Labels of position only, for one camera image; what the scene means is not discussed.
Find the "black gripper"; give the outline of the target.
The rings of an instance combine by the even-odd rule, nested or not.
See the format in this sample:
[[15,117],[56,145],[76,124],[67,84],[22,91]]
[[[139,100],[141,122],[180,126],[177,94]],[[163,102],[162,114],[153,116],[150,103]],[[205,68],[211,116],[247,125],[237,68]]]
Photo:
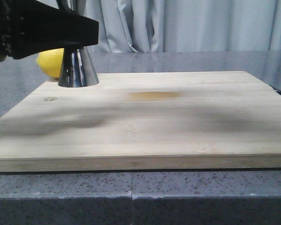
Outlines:
[[0,62],[58,48],[98,44],[99,23],[37,0],[0,0]]

